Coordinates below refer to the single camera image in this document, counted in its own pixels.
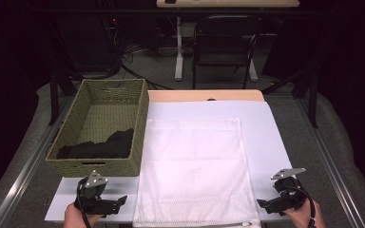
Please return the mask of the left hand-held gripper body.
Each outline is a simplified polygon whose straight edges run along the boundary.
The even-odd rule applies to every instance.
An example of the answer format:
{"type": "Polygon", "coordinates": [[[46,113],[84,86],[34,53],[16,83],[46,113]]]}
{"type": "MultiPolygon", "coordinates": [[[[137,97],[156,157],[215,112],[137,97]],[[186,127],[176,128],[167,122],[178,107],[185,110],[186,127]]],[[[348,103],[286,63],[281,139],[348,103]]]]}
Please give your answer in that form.
{"type": "Polygon", "coordinates": [[[108,179],[102,177],[96,170],[80,180],[76,190],[76,207],[85,213],[101,213],[103,211],[101,195],[107,183],[108,179]]]}

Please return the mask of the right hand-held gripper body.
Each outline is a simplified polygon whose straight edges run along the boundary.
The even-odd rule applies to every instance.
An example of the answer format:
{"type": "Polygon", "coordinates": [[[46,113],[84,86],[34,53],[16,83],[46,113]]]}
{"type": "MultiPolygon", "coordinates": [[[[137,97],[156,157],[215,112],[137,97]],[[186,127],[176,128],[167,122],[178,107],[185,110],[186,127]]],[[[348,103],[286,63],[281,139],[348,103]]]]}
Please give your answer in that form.
{"type": "Polygon", "coordinates": [[[301,183],[296,178],[297,174],[305,172],[305,168],[283,168],[271,177],[275,180],[274,188],[279,193],[281,202],[279,203],[286,209],[298,209],[306,199],[301,192],[301,183]]]}

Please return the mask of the black garment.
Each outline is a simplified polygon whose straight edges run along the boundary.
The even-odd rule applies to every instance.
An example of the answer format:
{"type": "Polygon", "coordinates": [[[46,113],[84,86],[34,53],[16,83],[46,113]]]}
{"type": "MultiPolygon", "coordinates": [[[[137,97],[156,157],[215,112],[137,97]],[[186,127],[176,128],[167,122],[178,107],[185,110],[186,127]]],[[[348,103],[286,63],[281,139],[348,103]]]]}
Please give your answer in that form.
{"type": "Polygon", "coordinates": [[[134,130],[116,131],[105,142],[82,142],[59,149],[58,159],[126,159],[130,155],[134,130]]]}

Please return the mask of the green woven basket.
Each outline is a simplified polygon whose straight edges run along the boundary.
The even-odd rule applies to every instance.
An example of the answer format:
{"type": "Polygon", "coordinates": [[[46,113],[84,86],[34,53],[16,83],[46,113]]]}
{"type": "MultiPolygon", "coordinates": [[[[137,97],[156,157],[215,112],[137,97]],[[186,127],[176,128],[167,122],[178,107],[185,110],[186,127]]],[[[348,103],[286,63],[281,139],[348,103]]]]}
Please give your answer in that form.
{"type": "Polygon", "coordinates": [[[148,103],[143,79],[82,81],[46,162],[67,178],[84,177],[93,170],[105,177],[138,176],[148,103]],[[108,146],[116,132],[129,136],[125,158],[86,155],[88,143],[108,146]]]}

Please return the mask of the white mesh laundry bag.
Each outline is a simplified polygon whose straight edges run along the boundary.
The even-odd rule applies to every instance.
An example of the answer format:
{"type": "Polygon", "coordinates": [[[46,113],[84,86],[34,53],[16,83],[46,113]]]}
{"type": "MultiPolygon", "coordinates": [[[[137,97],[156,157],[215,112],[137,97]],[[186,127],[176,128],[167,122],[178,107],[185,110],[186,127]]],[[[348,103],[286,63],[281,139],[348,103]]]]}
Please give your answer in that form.
{"type": "Polygon", "coordinates": [[[133,225],[261,228],[240,119],[148,120],[133,225]]]}

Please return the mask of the person's right hand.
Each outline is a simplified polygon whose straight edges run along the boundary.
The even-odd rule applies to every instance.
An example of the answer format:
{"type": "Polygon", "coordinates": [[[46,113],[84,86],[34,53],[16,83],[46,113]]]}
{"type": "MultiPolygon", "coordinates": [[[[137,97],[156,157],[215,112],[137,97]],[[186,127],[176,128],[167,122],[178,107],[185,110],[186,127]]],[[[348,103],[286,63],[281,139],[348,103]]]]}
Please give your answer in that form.
{"type": "MultiPolygon", "coordinates": [[[[315,228],[326,228],[326,224],[321,214],[320,206],[313,201],[315,208],[315,228]]],[[[297,228],[309,228],[311,216],[311,204],[309,200],[304,201],[303,205],[298,209],[287,209],[284,214],[294,223],[297,228]]]]}

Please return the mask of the person's left hand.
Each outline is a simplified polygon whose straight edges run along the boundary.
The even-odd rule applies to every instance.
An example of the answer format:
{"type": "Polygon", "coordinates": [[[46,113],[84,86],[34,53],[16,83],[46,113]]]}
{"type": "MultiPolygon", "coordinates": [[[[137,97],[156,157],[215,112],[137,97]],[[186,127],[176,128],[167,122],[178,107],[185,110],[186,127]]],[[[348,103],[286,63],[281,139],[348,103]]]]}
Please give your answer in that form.
{"type": "MultiPolygon", "coordinates": [[[[92,227],[102,215],[86,214],[89,226],[92,227]]],[[[65,211],[64,228],[87,228],[82,212],[73,203],[69,204],[65,211]]]]}

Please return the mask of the white table mat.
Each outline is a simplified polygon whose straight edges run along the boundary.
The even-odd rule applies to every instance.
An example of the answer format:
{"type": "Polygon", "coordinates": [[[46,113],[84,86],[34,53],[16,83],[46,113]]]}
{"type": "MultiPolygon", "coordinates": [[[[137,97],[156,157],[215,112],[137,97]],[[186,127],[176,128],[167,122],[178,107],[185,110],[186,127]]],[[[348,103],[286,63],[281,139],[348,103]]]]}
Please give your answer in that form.
{"type": "MultiPolygon", "coordinates": [[[[151,120],[190,120],[211,118],[240,118],[241,135],[247,154],[247,163],[253,193],[256,199],[269,200],[278,196],[271,177],[281,168],[291,168],[279,130],[266,102],[256,101],[205,101],[150,103],[147,118],[151,120]]],[[[62,223],[64,211],[75,200],[77,182],[81,178],[62,178],[50,204],[45,221],[62,223]]],[[[118,215],[101,221],[109,223],[131,222],[133,219],[139,177],[113,177],[102,194],[104,199],[117,199],[127,195],[127,201],[118,215]]]]}

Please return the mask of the black stand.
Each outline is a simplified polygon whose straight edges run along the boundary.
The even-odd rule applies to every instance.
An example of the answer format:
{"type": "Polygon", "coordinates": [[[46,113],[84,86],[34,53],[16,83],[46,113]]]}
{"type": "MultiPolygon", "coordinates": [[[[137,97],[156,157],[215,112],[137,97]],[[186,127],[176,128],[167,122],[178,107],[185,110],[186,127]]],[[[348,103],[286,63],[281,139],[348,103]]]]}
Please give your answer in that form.
{"type": "Polygon", "coordinates": [[[261,91],[262,94],[270,94],[277,89],[289,84],[295,83],[292,89],[294,99],[303,99],[306,92],[308,95],[307,117],[314,128],[317,128],[317,83],[318,72],[315,69],[304,68],[289,76],[266,87],[261,91]]]}
{"type": "Polygon", "coordinates": [[[54,69],[49,77],[50,88],[50,125],[53,125],[59,117],[59,91],[61,89],[65,96],[73,96],[76,88],[72,82],[73,72],[68,68],[54,69]]]}

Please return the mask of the dark equipment cabinet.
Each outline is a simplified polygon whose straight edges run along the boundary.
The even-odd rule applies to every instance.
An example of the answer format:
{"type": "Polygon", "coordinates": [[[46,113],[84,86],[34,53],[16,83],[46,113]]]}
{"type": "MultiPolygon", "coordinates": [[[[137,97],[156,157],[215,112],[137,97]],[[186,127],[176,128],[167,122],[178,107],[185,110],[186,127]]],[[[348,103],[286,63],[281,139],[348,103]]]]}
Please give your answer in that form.
{"type": "MultiPolygon", "coordinates": [[[[59,10],[104,10],[110,0],[57,0],[59,10]]],[[[83,73],[113,75],[120,69],[117,48],[106,16],[67,14],[56,18],[69,55],[76,69],[83,73]]]]}

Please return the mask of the black folding chair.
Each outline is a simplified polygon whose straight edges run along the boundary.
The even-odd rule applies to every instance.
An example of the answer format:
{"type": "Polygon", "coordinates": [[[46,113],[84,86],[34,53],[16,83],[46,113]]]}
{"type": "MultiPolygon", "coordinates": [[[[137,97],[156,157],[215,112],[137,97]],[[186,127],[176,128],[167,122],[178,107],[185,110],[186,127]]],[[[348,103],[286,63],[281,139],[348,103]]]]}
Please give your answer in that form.
{"type": "Polygon", "coordinates": [[[244,67],[242,88],[246,88],[260,31],[260,19],[251,15],[202,18],[194,27],[192,88],[196,88],[197,67],[234,67],[234,71],[244,67]]]}

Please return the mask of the white desk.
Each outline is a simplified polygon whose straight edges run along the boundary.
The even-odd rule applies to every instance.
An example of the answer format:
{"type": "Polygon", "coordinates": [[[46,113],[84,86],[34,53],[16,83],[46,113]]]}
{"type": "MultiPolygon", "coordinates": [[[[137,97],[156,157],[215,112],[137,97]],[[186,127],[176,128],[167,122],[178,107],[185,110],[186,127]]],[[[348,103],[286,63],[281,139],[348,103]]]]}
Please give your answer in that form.
{"type": "MultiPolygon", "coordinates": [[[[158,8],[295,8],[299,6],[299,0],[157,0],[158,8]]],[[[183,79],[183,37],[182,37],[182,18],[177,16],[177,57],[174,79],[183,79]]],[[[251,82],[258,81],[258,75],[254,64],[251,61],[250,68],[251,82]]]]}

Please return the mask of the metal rail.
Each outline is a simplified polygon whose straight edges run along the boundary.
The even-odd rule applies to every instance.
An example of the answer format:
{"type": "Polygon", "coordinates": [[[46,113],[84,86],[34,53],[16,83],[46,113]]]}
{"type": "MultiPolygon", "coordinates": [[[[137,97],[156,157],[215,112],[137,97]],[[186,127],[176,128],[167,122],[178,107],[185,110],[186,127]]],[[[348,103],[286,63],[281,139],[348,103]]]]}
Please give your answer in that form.
{"type": "Polygon", "coordinates": [[[6,224],[10,220],[12,213],[27,190],[28,185],[34,173],[38,169],[39,164],[45,158],[46,152],[51,146],[56,133],[59,131],[63,119],[70,109],[72,101],[73,99],[71,97],[65,97],[63,99],[59,107],[59,115],[56,121],[46,129],[43,138],[38,144],[38,147],[31,153],[25,166],[22,168],[20,174],[0,205],[0,228],[5,228],[6,224]]]}
{"type": "Polygon", "coordinates": [[[353,197],[350,194],[343,178],[331,157],[330,151],[322,138],[319,130],[313,126],[308,118],[308,105],[303,100],[295,99],[298,110],[305,120],[306,125],[317,143],[318,155],[321,159],[324,170],[334,188],[336,197],[349,221],[351,228],[365,228],[365,222],[356,208],[353,197]]]}

